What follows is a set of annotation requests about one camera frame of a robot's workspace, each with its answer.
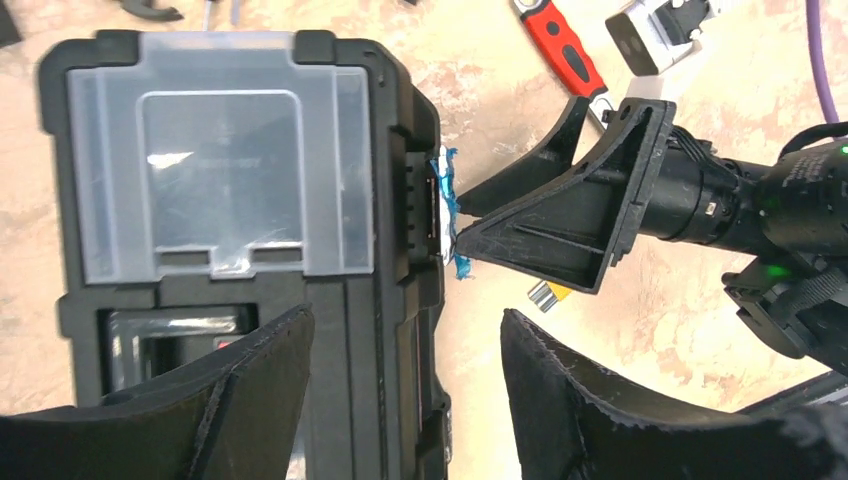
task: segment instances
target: screwdriver handle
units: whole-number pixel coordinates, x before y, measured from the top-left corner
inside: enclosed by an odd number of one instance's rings
[[[574,30],[551,0],[524,5],[513,0],[521,23],[572,95],[594,99],[608,91]]]

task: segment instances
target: small metal part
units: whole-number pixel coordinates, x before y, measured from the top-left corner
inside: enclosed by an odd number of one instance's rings
[[[512,6],[519,15],[523,15],[530,10],[539,8],[545,0],[512,0]]]
[[[527,293],[530,300],[539,307],[543,313],[548,313],[554,305],[559,303],[559,299],[554,295],[554,291],[548,286],[548,282],[541,281],[532,290]]]

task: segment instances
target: black 3d-printed bracket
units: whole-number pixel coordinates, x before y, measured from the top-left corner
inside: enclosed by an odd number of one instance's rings
[[[463,213],[485,216],[459,233],[457,253],[597,293],[639,232],[676,107],[625,99],[570,166],[587,110],[573,99],[539,147],[459,198]]]

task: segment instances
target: black cable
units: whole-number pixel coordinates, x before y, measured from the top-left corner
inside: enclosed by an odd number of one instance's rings
[[[780,151],[778,161],[786,154],[797,152],[806,146],[812,145],[826,138],[839,138],[848,136],[848,122],[840,123],[825,123],[810,127],[798,135],[792,137],[792,140],[786,143],[783,150]]]

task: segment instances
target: green led light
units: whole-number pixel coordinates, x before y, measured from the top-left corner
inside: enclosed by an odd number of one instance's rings
[[[792,276],[792,271],[780,265],[769,265],[766,267],[766,273],[772,278],[784,278]]]

